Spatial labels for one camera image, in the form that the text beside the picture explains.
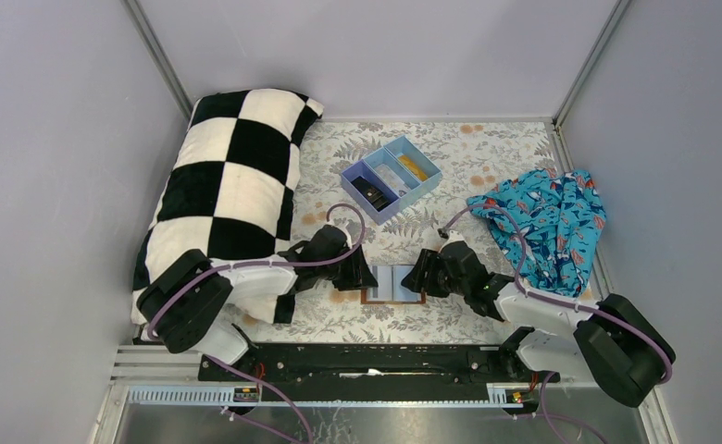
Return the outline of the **silver grey credit card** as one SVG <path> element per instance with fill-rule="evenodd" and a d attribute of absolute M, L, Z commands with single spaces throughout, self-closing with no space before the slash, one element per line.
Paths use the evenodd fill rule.
<path fill-rule="evenodd" d="M 387 164 L 378 165 L 376 171 L 387 186 L 395 191 L 398 196 L 405 196 L 411 190 L 405 180 Z"/>

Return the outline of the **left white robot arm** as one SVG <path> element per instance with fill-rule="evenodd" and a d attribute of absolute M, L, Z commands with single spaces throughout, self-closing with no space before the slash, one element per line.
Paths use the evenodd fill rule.
<path fill-rule="evenodd" d="M 339 291 L 378 285 L 361 244 L 344 228 L 326 224 L 311 240 L 268 258 L 212 261 L 199 250 L 189 250 L 143 292 L 136 306 L 148 336 L 169 352 L 197 351 L 234 364 L 251 342 L 239 328 L 219 320 L 225 306 L 283 323 L 294 309 L 295 295 L 321 280 Z"/>

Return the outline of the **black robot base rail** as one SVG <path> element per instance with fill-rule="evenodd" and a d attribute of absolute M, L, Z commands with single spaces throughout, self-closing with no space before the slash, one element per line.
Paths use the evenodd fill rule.
<path fill-rule="evenodd" d="M 202 358 L 201 382 L 268 382 L 293 401 L 489 401 L 489 385 L 527 393 L 546 372 L 507 346 L 260 343 L 224 369 Z"/>

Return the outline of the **blue compartment organizer box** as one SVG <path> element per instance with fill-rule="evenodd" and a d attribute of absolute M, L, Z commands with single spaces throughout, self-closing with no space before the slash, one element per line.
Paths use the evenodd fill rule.
<path fill-rule="evenodd" d="M 437 188 L 442 171 L 400 136 L 351 164 L 340 178 L 342 188 L 382 225 Z"/>

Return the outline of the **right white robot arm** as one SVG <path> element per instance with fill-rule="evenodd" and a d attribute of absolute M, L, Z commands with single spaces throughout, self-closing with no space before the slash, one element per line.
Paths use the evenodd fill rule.
<path fill-rule="evenodd" d="M 460 295 L 478 315 L 517 326 L 506 346 L 534 372 L 593 381 L 613 400 L 641 405 L 676 361 L 664 337 L 627 298 L 585 303 L 522 291 L 514 277 L 486 269 L 464 240 L 424 249 L 401 281 L 433 297 Z"/>

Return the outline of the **brown leather card holder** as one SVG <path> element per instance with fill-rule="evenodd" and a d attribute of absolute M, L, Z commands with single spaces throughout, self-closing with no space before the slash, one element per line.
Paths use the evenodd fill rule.
<path fill-rule="evenodd" d="M 411 265 L 375 265 L 371 272 L 378 282 L 376 288 L 363 290 L 362 304 L 425 304 L 424 293 L 413 292 L 402 285 L 403 279 L 413 270 Z"/>

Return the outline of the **orange credit card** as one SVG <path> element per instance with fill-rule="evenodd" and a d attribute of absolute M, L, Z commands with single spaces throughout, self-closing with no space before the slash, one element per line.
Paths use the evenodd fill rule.
<path fill-rule="evenodd" d="M 429 178 L 429 175 L 407 155 L 400 155 L 398 157 L 398 160 L 407 170 L 409 170 L 413 174 L 414 177 L 416 177 L 421 182 L 426 181 Z"/>

